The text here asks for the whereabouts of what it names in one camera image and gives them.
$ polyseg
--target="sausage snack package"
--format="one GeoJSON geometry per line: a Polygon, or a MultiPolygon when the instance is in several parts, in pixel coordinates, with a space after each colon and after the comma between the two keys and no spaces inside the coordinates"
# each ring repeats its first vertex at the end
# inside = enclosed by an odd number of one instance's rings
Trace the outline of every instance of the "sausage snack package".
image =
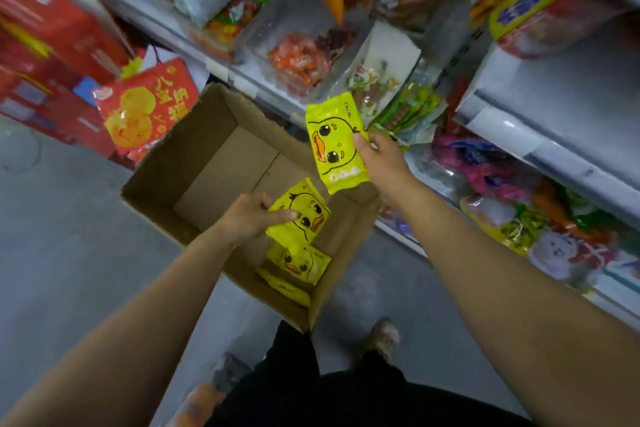
{"type": "Polygon", "coordinates": [[[281,269],[312,286],[317,285],[331,262],[331,257],[311,245],[303,247],[297,255],[292,255],[278,242],[273,242],[271,248],[267,250],[267,258],[281,269]]]}
{"type": "Polygon", "coordinates": [[[320,178],[330,195],[369,180],[353,135],[359,132],[367,140],[369,136],[350,92],[307,106],[305,121],[320,178]]]}
{"type": "Polygon", "coordinates": [[[291,299],[296,304],[299,304],[302,307],[309,307],[311,304],[311,296],[304,292],[302,289],[297,288],[296,286],[291,285],[286,280],[281,279],[280,277],[276,277],[271,272],[268,272],[265,269],[256,269],[257,274],[265,279],[268,285],[272,286],[284,297],[291,299]]]}
{"type": "Polygon", "coordinates": [[[269,227],[266,233],[295,256],[313,242],[331,216],[324,198],[309,178],[293,185],[270,208],[272,211],[279,209],[293,209],[298,212],[298,217],[294,221],[269,227]]]}

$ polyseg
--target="cardboard box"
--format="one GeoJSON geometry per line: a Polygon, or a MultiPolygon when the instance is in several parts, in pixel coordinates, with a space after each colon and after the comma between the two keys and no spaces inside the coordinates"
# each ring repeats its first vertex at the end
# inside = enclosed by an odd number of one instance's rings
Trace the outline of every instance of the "cardboard box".
{"type": "Polygon", "coordinates": [[[311,292],[311,306],[298,306],[256,274],[271,244],[266,236],[236,249],[224,273],[297,329],[308,331],[378,215],[380,198],[371,183],[330,197],[308,143],[295,140],[241,94],[209,85],[191,112],[149,151],[122,189],[122,199],[187,246],[241,193],[266,191],[276,199],[305,177],[312,178],[332,212],[313,243],[333,260],[311,292]]]}

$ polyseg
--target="shoe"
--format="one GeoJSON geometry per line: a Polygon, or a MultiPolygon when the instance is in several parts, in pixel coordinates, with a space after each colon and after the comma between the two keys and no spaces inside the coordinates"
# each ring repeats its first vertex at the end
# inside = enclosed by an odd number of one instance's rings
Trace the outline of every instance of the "shoe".
{"type": "Polygon", "coordinates": [[[365,351],[377,351],[387,363],[391,363],[391,353],[400,344],[400,331],[390,319],[381,319],[372,327],[365,351]]]}

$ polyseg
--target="person's left arm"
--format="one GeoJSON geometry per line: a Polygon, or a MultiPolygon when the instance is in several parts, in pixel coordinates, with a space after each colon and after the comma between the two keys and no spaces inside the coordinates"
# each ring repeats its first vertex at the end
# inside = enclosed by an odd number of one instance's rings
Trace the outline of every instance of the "person's left arm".
{"type": "Polygon", "coordinates": [[[147,427],[234,247],[295,219],[242,195],[145,290],[28,391],[0,427],[147,427]]]}

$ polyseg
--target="person's right hand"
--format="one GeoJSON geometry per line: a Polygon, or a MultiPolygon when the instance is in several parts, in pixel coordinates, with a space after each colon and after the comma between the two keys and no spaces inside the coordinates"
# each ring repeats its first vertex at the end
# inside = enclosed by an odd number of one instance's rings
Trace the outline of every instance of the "person's right hand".
{"type": "Polygon", "coordinates": [[[369,139],[377,149],[373,149],[362,135],[353,135],[353,143],[367,167],[371,182],[392,208],[400,210],[402,198],[411,189],[416,186],[423,188],[423,185],[411,173],[397,143],[382,134],[371,133],[369,139]]]}

